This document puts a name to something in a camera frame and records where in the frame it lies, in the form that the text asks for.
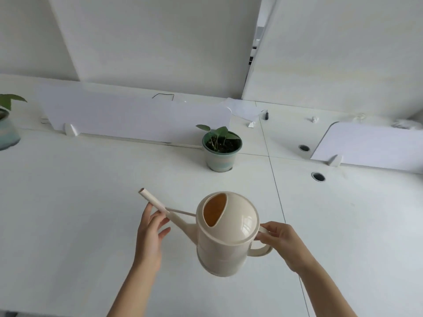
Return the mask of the short white desk divider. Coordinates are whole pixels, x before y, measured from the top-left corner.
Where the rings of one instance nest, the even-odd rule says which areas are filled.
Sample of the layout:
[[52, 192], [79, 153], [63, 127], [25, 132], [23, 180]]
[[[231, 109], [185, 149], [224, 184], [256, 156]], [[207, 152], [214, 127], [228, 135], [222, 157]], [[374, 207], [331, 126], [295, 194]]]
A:
[[423, 175], [423, 130], [353, 122], [334, 122], [327, 129], [312, 160], [400, 170]]

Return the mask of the person's left forearm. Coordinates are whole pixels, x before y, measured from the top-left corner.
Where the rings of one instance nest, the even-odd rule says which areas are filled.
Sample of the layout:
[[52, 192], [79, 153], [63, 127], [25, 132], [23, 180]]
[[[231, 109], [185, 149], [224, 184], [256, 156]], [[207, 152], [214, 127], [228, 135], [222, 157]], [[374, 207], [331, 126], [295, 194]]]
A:
[[159, 269], [158, 261], [133, 264], [107, 317], [144, 317]]

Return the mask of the crumpled white plastic wrap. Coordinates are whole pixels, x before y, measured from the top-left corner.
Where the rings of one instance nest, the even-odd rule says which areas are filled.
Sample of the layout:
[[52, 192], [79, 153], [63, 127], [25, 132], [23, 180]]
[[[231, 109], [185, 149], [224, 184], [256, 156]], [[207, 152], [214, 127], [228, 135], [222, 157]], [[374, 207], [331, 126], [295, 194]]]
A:
[[422, 123], [409, 119], [397, 119], [392, 123], [391, 127], [407, 130], [423, 130]]

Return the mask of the person's right forearm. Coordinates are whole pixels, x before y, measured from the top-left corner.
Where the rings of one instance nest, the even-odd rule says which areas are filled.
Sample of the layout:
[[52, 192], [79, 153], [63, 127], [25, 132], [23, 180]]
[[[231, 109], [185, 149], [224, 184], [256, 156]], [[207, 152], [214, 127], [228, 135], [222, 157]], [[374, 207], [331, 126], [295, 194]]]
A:
[[298, 274], [316, 317], [357, 317], [330, 275], [313, 256]]

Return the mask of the cream plastic watering can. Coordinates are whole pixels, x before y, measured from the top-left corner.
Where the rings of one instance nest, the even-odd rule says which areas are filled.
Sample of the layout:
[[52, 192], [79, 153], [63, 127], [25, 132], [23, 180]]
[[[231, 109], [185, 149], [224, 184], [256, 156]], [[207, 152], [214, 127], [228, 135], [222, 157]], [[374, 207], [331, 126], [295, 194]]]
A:
[[270, 245], [251, 247], [257, 234], [270, 235], [260, 225], [256, 207], [235, 192], [214, 192], [202, 199], [196, 213], [165, 207], [145, 188], [139, 194], [181, 229], [196, 245], [200, 264], [218, 277], [235, 275], [246, 258], [266, 256]]

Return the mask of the long white desk divider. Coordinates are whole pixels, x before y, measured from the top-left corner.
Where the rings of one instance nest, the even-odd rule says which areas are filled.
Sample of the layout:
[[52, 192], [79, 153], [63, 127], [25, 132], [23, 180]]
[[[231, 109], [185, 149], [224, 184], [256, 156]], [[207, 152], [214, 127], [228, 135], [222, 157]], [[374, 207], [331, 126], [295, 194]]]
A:
[[35, 93], [55, 130], [70, 125], [77, 134], [200, 145], [204, 132], [196, 125], [229, 127], [231, 119], [221, 104], [100, 93], [81, 85], [44, 84]]

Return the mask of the small green potted plant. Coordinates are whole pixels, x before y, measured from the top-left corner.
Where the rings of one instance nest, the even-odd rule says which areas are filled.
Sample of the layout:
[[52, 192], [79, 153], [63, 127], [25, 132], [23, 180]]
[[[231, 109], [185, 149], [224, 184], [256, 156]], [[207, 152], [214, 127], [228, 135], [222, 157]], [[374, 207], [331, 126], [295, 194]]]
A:
[[211, 129], [209, 126], [198, 124], [196, 127], [206, 132], [202, 138], [202, 147], [207, 166], [216, 172], [230, 171], [238, 152], [242, 149], [241, 138], [225, 126]]

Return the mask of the large white partition board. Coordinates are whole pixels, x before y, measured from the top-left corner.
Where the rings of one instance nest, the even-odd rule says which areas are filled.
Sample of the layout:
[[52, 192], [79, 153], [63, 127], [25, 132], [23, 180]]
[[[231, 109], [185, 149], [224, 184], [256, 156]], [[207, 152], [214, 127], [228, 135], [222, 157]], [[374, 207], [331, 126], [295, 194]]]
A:
[[240, 99], [262, 0], [49, 0], [81, 81]]
[[413, 116], [423, 110], [423, 0], [276, 0], [242, 99]]

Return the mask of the large-leaf potted plant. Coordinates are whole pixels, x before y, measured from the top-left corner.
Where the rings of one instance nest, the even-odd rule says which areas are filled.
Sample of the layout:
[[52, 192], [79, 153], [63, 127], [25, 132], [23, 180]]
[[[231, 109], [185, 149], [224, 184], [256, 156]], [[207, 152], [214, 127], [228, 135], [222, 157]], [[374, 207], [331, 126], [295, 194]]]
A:
[[17, 145], [21, 139], [10, 119], [12, 101], [27, 100], [15, 94], [0, 94], [0, 151]]

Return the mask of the person's left hand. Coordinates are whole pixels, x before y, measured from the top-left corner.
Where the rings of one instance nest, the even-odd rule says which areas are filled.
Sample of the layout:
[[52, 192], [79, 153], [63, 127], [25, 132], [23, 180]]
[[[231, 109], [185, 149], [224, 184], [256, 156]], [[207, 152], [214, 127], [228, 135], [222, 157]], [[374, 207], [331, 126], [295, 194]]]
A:
[[150, 272], [158, 272], [161, 266], [161, 244], [158, 234], [170, 222], [169, 218], [164, 218], [158, 222], [158, 218], [149, 222], [153, 205], [148, 203], [142, 213], [142, 218], [137, 231], [135, 257], [133, 267], [144, 267]]

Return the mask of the person's right hand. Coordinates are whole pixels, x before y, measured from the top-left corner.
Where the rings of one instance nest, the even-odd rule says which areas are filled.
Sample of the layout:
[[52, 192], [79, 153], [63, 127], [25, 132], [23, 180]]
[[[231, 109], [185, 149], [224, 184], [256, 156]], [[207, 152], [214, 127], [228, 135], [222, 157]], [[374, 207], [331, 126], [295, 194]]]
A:
[[297, 274], [302, 274], [316, 264], [314, 256], [289, 224], [281, 223], [280, 235], [259, 232], [256, 240], [276, 250], [287, 266]]

